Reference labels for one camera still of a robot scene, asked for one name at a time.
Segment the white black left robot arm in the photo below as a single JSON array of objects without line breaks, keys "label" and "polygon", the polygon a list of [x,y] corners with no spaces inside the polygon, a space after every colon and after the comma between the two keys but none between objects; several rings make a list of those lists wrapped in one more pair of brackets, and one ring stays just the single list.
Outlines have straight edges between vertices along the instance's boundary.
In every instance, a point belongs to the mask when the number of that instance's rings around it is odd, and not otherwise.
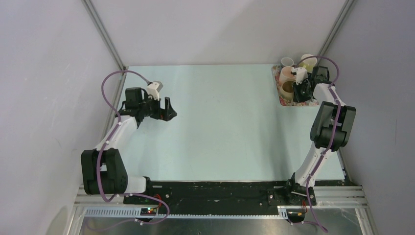
[{"label": "white black left robot arm", "polygon": [[115,115],[111,130],[94,149],[81,154],[85,193],[136,193],[140,202],[151,203],[155,191],[146,185],[145,177],[128,174],[120,150],[145,118],[170,121],[176,116],[169,97],[165,97],[164,106],[161,106],[161,99],[156,92],[139,87],[126,89],[125,100]]}]

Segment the yellow mug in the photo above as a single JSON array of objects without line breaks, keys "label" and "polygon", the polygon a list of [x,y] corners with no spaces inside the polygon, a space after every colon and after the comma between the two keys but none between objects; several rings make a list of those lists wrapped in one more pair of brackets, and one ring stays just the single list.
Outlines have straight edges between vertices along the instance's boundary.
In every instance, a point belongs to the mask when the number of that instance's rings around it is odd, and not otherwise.
[{"label": "yellow mug", "polygon": [[317,64],[317,61],[318,61],[317,58],[312,57],[312,54],[304,54],[301,57],[301,60],[302,61],[299,63],[299,67],[305,68],[308,73],[312,73],[313,68]]}]

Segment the grey blue mug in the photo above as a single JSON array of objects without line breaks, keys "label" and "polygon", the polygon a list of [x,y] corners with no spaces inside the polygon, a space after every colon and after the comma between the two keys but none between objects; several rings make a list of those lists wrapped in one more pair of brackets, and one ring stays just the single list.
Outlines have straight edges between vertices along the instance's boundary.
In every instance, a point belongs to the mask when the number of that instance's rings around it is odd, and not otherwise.
[{"label": "grey blue mug", "polygon": [[294,60],[290,57],[283,57],[280,62],[282,67],[291,67],[294,65]]}]

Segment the orange mug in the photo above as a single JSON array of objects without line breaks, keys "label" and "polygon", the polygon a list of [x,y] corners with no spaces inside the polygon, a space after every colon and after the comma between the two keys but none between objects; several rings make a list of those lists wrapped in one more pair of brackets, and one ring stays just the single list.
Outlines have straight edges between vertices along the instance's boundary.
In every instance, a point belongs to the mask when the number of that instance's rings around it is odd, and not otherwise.
[{"label": "orange mug", "polygon": [[285,66],[281,69],[279,74],[278,83],[279,85],[283,85],[286,81],[295,81],[296,76],[293,75],[292,72],[293,67],[291,66]]}]

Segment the tan ceramic mug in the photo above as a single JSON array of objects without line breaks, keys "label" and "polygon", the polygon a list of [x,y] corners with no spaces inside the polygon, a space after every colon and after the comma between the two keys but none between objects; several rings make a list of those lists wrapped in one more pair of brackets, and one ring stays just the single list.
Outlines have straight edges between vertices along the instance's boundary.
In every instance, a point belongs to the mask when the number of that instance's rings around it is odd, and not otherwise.
[{"label": "tan ceramic mug", "polygon": [[281,97],[289,102],[293,101],[294,98],[293,84],[294,81],[287,80],[280,87]]}]

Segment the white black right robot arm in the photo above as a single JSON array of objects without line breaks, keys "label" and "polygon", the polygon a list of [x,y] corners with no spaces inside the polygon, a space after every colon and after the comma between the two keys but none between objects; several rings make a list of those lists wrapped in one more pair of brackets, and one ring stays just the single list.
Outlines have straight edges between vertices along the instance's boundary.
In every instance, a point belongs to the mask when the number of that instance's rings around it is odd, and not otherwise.
[{"label": "white black right robot arm", "polygon": [[337,95],[327,67],[314,67],[311,73],[302,67],[289,70],[293,78],[280,83],[280,96],[294,103],[315,100],[320,107],[310,130],[312,144],[305,160],[285,186],[267,192],[270,206],[308,204],[320,168],[348,143],[356,116],[356,109]]}]

